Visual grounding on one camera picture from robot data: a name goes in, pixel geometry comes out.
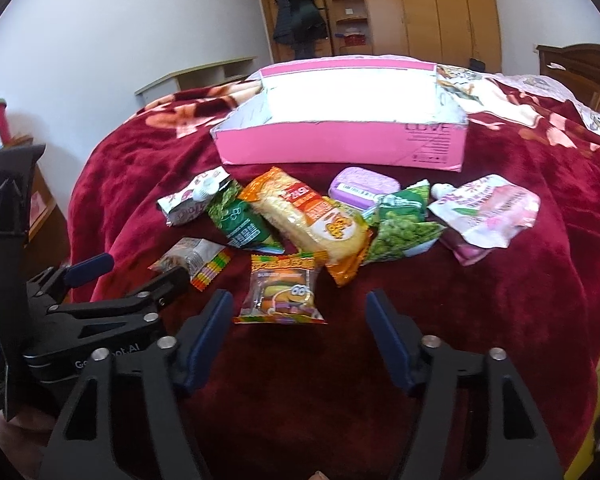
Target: pink cardboard box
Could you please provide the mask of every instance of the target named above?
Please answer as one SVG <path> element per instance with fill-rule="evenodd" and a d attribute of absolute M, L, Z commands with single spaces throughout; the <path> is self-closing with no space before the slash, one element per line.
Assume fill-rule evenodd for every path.
<path fill-rule="evenodd" d="M 281 63 L 211 130 L 224 164 L 344 162 L 460 171 L 467 118 L 436 65 L 400 56 Z"/>

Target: bed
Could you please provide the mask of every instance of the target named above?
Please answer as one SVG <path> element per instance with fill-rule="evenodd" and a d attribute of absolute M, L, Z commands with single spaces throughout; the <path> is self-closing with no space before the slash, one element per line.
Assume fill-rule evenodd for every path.
<path fill-rule="evenodd" d="M 568 68 L 564 56 L 545 61 Z M 424 333 L 455 348 L 505 348 L 565 469 L 580 449 L 594 415 L 600 356 L 600 131 L 586 127 L 597 117 L 587 106 L 592 100 L 574 102 L 568 88 L 544 76 L 507 78 L 448 66 L 439 73 L 469 113 L 461 173 L 368 168 L 403 186 L 423 178 L 457 186 L 497 173 L 541 197 L 538 222 L 471 267 L 437 244 L 416 258 L 363 267 L 343 288 L 323 272 L 316 299 L 325 326 L 233 327 L 209 384 L 181 403 L 213 478 L 305 479 L 316 470 L 332 480 L 388 477 L 417 405 L 391 384 L 364 321 L 365 295 L 378 287 Z M 247 83 L 166 96 L 96 147 L 70 204 L 72 261 L 108 251 L 116 266 L 74 291 L 74 301 L 118 297 L 152 278 L 147 267 L 182 237 L 226 243 L 206 216 L 168 228 L 155 201 L 220 165 L 209 129 L 256 91 Z M 586 99 L 573 86 L 576 92 Z M 326 193 L 344 167 L 283 169 Z M 246 184 L 269 167 L 226 169 Z M 192 291 L 163 312 L 168 330 L 198 313 L 216 288 L 231 291 L 238 307 L 249 267 L 249 253 L 238 252 L 204 293 Z M 141 444 L 142 421 L 127 423 L 136 428 L 130 438 Z M 457 456 L 457 438 L 450 448 Z M 141 478 L 151 475 L 144 456 L 120 460 Z M 450 478 L 453 469 L 451 458 Z"/>

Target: purple container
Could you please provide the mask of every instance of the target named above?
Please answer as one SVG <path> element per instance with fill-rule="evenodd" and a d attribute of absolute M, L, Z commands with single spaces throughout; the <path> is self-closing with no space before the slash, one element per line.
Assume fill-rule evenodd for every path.
<path fill-rule="evenodd" d="M 400 183 L 394 178 L 354 166 L 341 171 L 333 179 L 329 196 L 365 210 L 375 205 L 382 195 L 396 191 L 400 191 Z"/>

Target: green pea snack bag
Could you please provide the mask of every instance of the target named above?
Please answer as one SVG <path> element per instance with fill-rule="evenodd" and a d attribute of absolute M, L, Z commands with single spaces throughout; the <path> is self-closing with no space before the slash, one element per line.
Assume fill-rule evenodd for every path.
<path fill-rule="evenodd" d="M 428 202 L 427 180 L 383 196 L 374 214 L 378 236 L 371 242 L 363 265 L 427 252 L 445 229 L 436 222 L 425 222 Z"/>
<path fill-rule="evenodd" d="M 242 186 L 232 180 L 206 208 L 209 218 L 229 238 L 231 247 L 268 254 L 284 253 L 284 247 L 273 238 L 262 216 L 248 202 L 238 198 L 241 191 Z"/>

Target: metal bolt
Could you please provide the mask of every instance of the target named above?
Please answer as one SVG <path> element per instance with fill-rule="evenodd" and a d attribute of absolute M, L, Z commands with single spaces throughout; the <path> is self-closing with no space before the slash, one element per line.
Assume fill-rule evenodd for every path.
<path fill-rule="evenodd" d="M 489 355 L 496 361 L 504 361 L 507 358 L 507 353 L 502 348 L 492 348 L 489 350 Z"/>
<path fill-rule="evenodd" d="M 106 348 L 96 348 L 93 352 L 91 352 L 91 359 L 94 361 L 102 361 L 106 359 L 109 355 L 109 350 Z"/>
<path fill-rule="evenodd" d="M 422 338 L 422 344 L 427 348 L 439 348 L 442 345 L 442 339 L 437 335 L 426 335 Z"/>
<path fill-rule="evenodd" d="M 177 342 L 178 340 L 174 338 L 174 336 L 166 335 L 158 339 L 158 348 L 162 348 L 163 350 L 166 350 L 167 348 L 173 348 L 176 346 Z"/>

